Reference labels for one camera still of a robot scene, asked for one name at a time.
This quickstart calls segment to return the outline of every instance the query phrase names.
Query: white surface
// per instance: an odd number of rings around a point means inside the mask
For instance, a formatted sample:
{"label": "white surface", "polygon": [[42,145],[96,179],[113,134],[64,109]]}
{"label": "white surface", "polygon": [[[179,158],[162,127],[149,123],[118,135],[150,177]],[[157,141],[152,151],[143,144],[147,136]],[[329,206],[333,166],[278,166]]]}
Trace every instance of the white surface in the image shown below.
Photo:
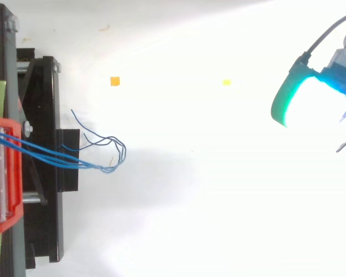
{"label": "white surface", "polygon": [[288,69],[346,2],[5,2],[18,47],[62,63],[62,126],[78,127],[73,108],[128,147],[115,173],[80,172],[64,195],[65,256],[28,276],[346,276],[346,151],[270,117]]}

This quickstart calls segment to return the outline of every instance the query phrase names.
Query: screw head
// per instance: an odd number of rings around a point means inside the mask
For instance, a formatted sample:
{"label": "screw head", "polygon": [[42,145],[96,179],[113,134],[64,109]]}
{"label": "screw head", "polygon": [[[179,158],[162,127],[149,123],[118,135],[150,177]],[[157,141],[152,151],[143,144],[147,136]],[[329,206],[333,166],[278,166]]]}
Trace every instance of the screw head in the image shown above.
{"label": "screw head", "polygon": [[19,20],[16,16],[9,16],[5,21],[5,29],[11,33],[17,33],[19,30]]}
{"label": "screw head", "polygon": [[25,137],[29,137],[32,132],[33,132],[33,127],[29,124],[28,121],[25,121],[23,123],[23,133]]}
{"label": "screw head", "polygon": [[59,62],[54,64],[54,72],[62,73],[62,65]]}

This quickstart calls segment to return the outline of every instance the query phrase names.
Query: blue wire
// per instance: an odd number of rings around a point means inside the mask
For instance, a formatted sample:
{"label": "blue wire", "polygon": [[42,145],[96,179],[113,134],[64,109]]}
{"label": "blue wire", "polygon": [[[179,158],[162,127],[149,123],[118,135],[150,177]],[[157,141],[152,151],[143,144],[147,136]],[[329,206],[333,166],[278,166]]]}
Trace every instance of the blue wire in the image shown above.
{"label": "blue wire", "polygon": [[98,166],[98,165],[95,165],[95,164],[92,164],[92,163],[88,163],[88,162],[79,160],[79,159],[77,159],[75,157],[72,157],[72,156],[69,156],[67,154],[55,152],[55,151],[43,148],[41,146],[38,146],[36,144],[32,144],[32,143],[29,143],[27,141],[20,140],[20,139],[18,139],[16,137],[8,135],[8,134],[0,133],[0,136],[1,137],[7,137],[9,139],[21,142],[23,144],[26,144],[26,145],[28,145],[30,147],[37,148],[37,149],[42,150],[44,152],[48,152],[48,153],[53,154],[53,155],[63,156],[65,158],[68,158],[68,159],[71,159],[71,160],[75,160],[76,162],[80,163],[80,164],[79,163],[69,163],[69,162],[66,162],[66,161],[63,161],[63,160],[59,160],[57,158],[53,158],[53,157],[49,157],[49,156],[46,156],[46,155],[42,155],[42,154],[34,153],[34,152],[31,152],[31,151],[27,151],[26,149],[23,149],[23,148],[19,147],[18,145],[15,145],[15,144],[13,144],[13,143],[5,140],[5,139],[0,138],[0,143],[3,144],[4,146],[13,148],[13,149],[15,149],[17,151],[20,151],[20,152],[22,152],[24,154],[27,154],[27,155],[31,155],[32,157],[34,157],[34,158],[36,158],[38,160],[41,160],[43,162],[46,162],[46,163],[48,163],[50,165],[53,165],[53,166],[57,166],[57,167],[65,168],[65,169],[90,169],[90,168],[94,168],[94,169],[99,169],[99,170],[101,170],[104,173],[112,173],[118,167],[118,165],[114,166],[114,167]]}
{"label": "blue wire", "polygon": [[[103,167],[103,166],[98,166],[96,164],[92,164],[92,163],[88,163],[88,162],[85,162],[83,160],[79,160],[73,156],[70,156],[70,155],[67,155],[67,154],[63,154],[63,153],[60,153],[60,152],[55,152],[55,151],[52,151],[50,149],[47,149],[47,148],[44,148],[44,147],[41,147],[39,145],[36,145],[36,144],[33,144],[33,143],[29,143],[25,140],[20,140],[19,138],[16,138],[16,137],[13,137],[13,136],[10,136],[8,134],[3,134],[3,133],[0,133],[0,144],[6,146],[6,147],[10,147],[16,151],[19,151],[21,153],[24,153],[24,154],[27,154],[27,155],[30,155],[32,156],[33,158],[35,159],[38,159],[38,160],[41,160],[42,162],[45,162],[45,163],[48,163],[52,166],[57,166],[57,167],[60,167],[60,168],[64,168],[64,169],[99,169],[101,172],[103,173],[112,173],[114,172],[118,166],[120,164],[122,164],[125,159],[126,159],[126,152],[127,152],[127,149],[126,149],[126,146],[124,145],[124,143],[122,143],[120,140],[118,140],[116,137],[103,137],[103,136],[100,136],[99,134],[95,133],[94,131],[91,131],[90,129],[86,128],[79,120],[78,118],[76,117],[76,114],[74,113],[73,110],[71,110],[75,119],[77,120],[77,122],[84,128],[86,129],[87,131],[95,134],[97,137],[100,137],[102,138],[100,141],[96,142],[96,143],[93,143],[91,142],[87,136],[84,134],[85,138],[87,139],[87,141],[90,143],[90,145],[87,145],[86,147],[83,147],[83,148],[80,148],[80,149],[71,149],[71,148],[68,148],[67,146],[65,145],[62,145],[65,149],[68,149],[69,151],[80,151],[80,150],[83,150],[83,149],[86,149],[90,146],[93,146],[93,145],[98,145],[98,146],[102,146],[102,145],[109,145],[111,142],[114,142],[115,144],[115,147],[117,148],[118,150],[118,153],[119,153],[119,156],[118,156],[118,164],[116,166],[110,166],[110,167]],[[38,149],[38,150],[41,150],[43,152],[46,152],[48,154],[51,154],[51,155],[55,155],[55,156],[60,156],[60,157],[63,157],[65,159],[69,159],[69,160],[73,160],[75,161],[76,163],[73,163],[73,162],[67,162],[65,160],[62,160],[62,159],[58,159],[58,158],[55,158],[55,157],[51,157],[51,156],[47,156],[47,155],[43,155],[43,154],[40,154],[40,153],[36,153],[36,152],[31,152],[29,150],[26,150],[18,145],[16,145],[15,143],[12,143],[4,138],[7,138],[7,139],[11,139],[13,141],[17,141],[17,142],[20,142],[22,144],[25,144],[25,145],[28,145],[29,147],[32,147],[32,148],[35,148],[35,149]],[[105,144],[100,144],[102,141],[104,140],[109,140],[109,142],[105,143]]]}
{"label": "blue wire", "polygon": [[21,148],[18,145],[10,143],[7,140],[4,140],[2,138],[0,138],[0,144],[2,144],[4,146],[7,146],[7,147],[10,147],[10,148],[13,148],[14,150],[22,152],[24,154],[30,155],[30,156],[38,159],[38,160],[41,160],[41,161],[43,161],[45,163],[48,163],[48,164],[51,164],[53,166],[61,167],[61,168],[64,168],[64,169],[79,169],[80,168],[80,166],[77,165],[77,164],[75,164],[74,166],[66,166],[64,164],[53,163],[52,161],[48,160],[47,158],[43,158],[44,155],[41,155],[41,154],[37,155],[36,153],[33,153],[33,152],[28,151],[28,150],[26,150],[24,148]]}
{"label": "blue wire", "polygon": [[[85,138],[87,139],[87,141],[90,143],[90,145],[87,145],[87,146],[82,147],[82,148],[80,148],[80,149],[71,149],[71,148],[66,147],[65,145],[62,145],[64,148],[68,149],[69,151],[80,151],[80,150],[86,149],[86,148],[88,148],[88,147],[90,147],[90,146],[93,146],[93,145],[98,145],[98,146],[109,145],[109,144],[113,141],[115,144],[118,143],[120,146],[122,146],[122,153],[121,153],[122,156],[121,156],[121,155],[119,156],[118,163],[119,163],[119,164],[122,164],[122,163],[125,161],[126,155],[127,155],[127,148],[126,148],[126,146],[124,145],[123,142],[121,142],[120,140],[118,140],[116,137],[103,137],[103,136],[101,136],[101,135],[95,133],[94,131],[88,129],[86,126],[84,126],[84,125],[78,120],[78,118],[77,118],[76,114],[74,113],[74,111],[73,111],[73,110],[70,110],[70,111],[72,112],[72,114],[73,114],[74,118],[76,119],[76,121],[78,122],[78,124],[80,124],[85,130],[89,131],[90,133],[93,133],[95,136],[100,137],[102,140],[100,140],[100,141],[98,141],[98,142],[96,142],[96,143],[92,143],[91,141],[89,141],[89,139],[87,138],[87,136],[84,135]],[[99,144],[100,142],[102,142],[102,141],[104,141],[104,140],[110,140],[110,141],[109,141],[108,143],[106,143],[106,144]]]}

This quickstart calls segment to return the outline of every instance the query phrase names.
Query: red bracket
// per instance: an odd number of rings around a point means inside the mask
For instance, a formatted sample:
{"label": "red bracket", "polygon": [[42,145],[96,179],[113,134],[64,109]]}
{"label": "red bracket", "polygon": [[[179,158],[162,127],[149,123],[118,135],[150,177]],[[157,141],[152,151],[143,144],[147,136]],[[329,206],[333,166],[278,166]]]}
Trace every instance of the red bracket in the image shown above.
{"label": "red bracket", "polygon": [[[21,138],[21,125],[11,119],[0,118],[0,127],[5,128],[5,133]],[[21,143],[7,139],[7,141],[21,147]],[[7,168],[7,214],[6,221],[0,223],[0,233],[6,231],[23,216],[22,201],[22,154],[6,147]]]}

